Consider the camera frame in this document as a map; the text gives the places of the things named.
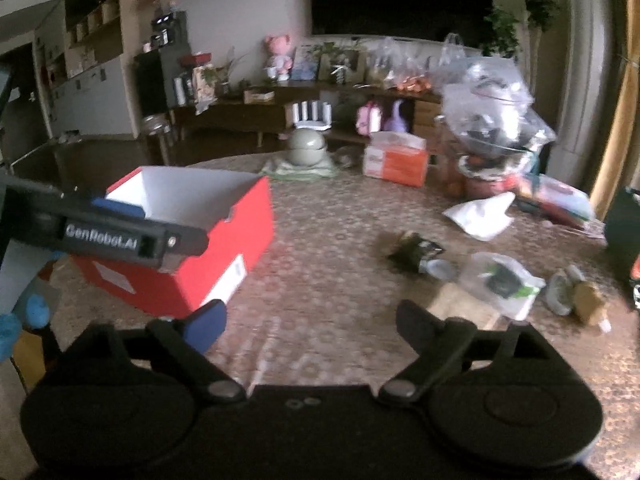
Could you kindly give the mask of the blue gloved hand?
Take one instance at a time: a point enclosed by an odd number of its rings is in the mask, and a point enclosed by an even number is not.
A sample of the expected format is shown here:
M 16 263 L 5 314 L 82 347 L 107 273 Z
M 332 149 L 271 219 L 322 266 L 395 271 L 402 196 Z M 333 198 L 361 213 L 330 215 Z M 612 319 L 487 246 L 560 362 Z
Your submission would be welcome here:
M 21 296 L 12 312 L 1 315 L 0 360 L 5 361 L 12 356 L 14 344 L 24 328 L 41 330 L 50 323 L 50 319 L 51 308 L 45 296 L 39 292 L 26 292 Z

